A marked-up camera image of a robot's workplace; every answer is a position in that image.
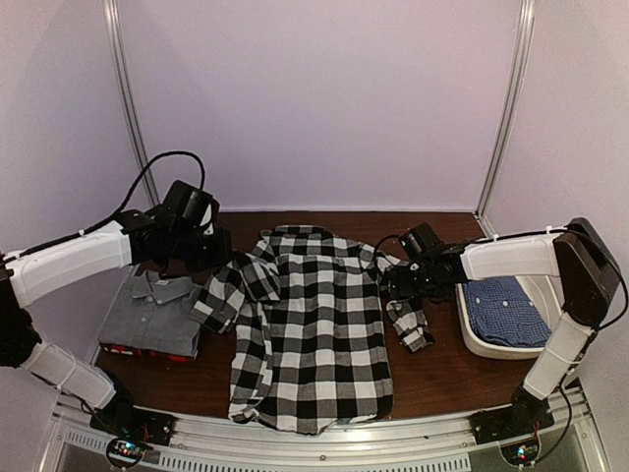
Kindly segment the folded red plaid shirt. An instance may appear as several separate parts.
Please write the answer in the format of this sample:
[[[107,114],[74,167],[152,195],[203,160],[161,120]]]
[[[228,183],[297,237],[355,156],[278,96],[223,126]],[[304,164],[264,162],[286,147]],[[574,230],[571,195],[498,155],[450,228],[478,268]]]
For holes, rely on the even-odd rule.
[[[140,349],[125,345],[117,344],[101,344],[100,348],[110,354],[125,355],[132,357],[146,357],[154,359],[166,359],[176,363],[190,363],[195,362],[198,357],[198,352],[195,351],[192,355],[180,355],[166,353],[162,351],[155,351],[151,349]]]

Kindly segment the right aluminium frame post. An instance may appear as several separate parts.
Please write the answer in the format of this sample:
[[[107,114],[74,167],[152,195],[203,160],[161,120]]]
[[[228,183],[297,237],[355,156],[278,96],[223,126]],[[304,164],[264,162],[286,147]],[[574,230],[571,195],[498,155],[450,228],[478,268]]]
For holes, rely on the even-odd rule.
[[[475,210],[475,217],[486,232],[488,232],[490,227],[487,216],[488,207],[508,147],[518,101],[526,76],[535,28],[535,13],[536,2],[534,0],[522,0],[520,2],[507,89],[492,147],[489,167]]]

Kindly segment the left aluminium frame post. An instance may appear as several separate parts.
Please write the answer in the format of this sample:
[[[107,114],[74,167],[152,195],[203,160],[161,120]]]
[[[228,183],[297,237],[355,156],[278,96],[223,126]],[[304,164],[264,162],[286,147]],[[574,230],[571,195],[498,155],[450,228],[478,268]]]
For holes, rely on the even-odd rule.
[[[148,164],[149,157],[146,152],[142,127],[133,94],[120,22],[119,5],[115,0],[104,0],[102,6],[114,76],[119,90],[132,153],[138,169],[142,170]]]

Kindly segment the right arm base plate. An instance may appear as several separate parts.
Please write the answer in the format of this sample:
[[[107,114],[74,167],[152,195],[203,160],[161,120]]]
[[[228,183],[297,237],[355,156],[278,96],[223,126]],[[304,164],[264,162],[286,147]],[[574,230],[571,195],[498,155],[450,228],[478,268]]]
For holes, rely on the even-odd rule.
[[[553,426],[554,418],[546,398],[538,399],[518,386],[510,404],[478,411],[469,422],[476,444],[485,444],[532,435],[536,428]]]

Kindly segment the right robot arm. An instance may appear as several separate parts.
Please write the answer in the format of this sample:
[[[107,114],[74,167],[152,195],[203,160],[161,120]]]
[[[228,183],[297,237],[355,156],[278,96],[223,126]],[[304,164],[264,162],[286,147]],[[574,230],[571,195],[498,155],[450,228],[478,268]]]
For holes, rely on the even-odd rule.
[[[592,222],[575,217],[563,226],[445,243],[426,223],[398,241],[409,260],[393,277],[395,287],[432,298],[490,279],[515,277],[534,305],[549,317],[550,336],[515,390],[503,423],[526,433],[547,410],[547,400],[569,376],[598,333],[618,291],[626,291],[620,266]]]

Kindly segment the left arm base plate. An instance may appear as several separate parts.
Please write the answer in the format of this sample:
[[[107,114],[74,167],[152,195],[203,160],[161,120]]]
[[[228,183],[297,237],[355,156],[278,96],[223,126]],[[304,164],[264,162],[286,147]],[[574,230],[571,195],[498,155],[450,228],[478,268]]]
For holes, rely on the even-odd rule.
[[[89,414],[93,429],[141,444],[169,445],[176,422],[170,414],[129,405],[104,410],[85,407],[84,411]]]

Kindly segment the black white checked shirt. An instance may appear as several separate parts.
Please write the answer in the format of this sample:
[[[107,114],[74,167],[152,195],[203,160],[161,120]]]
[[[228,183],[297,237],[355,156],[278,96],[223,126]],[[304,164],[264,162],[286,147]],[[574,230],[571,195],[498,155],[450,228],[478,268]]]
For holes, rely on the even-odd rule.
[[[419,351],[433,344],[420,300],[391,299],[402,261],[308,225],[263,231],[200,291],[192,317],[233,331],[228,416],[315,436],[393,405],[384,328]]]

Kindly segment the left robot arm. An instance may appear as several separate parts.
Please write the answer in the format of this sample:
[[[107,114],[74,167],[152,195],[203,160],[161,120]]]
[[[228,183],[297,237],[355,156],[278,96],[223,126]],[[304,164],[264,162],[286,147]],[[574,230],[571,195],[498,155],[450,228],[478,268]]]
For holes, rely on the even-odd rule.
[[[56,241],[1,257],[1,365],[26,371],[102,412],[121,437],[142,425],[115,379],[39,330],[32,307],[103,273],[171,262],[200,272],[226,263],[231,235],[217,223],[220,204],[203,187],[175,181],[149,210],[120,206],[102,221]]]

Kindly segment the folded grey shirt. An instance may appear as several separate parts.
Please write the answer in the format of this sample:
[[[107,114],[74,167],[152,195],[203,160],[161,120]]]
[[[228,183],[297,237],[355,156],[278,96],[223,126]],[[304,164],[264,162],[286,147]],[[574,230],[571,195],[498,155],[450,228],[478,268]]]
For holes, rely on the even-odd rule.
[[[201,287],[187,276],[165,278],[153,270],[122,284],[99,332],[99,344],[172,354],[198,352],[200,323],[191,310]]]

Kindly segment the white plastic basket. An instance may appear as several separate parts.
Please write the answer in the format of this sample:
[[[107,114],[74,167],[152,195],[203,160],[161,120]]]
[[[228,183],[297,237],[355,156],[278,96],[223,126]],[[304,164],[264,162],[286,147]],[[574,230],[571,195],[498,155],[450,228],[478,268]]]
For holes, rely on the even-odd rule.
[[[546,276],[498,277],[455,286],[464,344],[497,360],[538,357],[561,309]]]

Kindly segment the aluminium frame post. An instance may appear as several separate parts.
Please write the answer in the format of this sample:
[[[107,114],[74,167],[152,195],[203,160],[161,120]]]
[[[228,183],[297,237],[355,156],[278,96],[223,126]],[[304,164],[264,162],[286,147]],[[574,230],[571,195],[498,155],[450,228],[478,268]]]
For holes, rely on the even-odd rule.
[[[508,147],[518,101],[526,76],[535,28],[535,13],[536,2],[534,0],[522,0],[520,2],[507,89],[492,147],[489,167],[475,210],[475,217],[486,232],[488,232],[490,227],[487,216],[488,207]]]
[[[119,90],[132,153],[138,169],[142,170],[148,164],[149,157],[146,152],[142,127],[133,94],[120,22],[119,5],[115,0],[104,0],[102,6],[114,76]]]

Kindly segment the blue checked shirt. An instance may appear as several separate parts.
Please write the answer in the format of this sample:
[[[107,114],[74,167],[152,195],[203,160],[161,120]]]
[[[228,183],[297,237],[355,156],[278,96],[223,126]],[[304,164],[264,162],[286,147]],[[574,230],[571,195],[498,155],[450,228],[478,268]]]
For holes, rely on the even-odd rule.
[[[493,345],[542,348],[551,330],[515,277],[470,281],[463,296],[474,335]]]

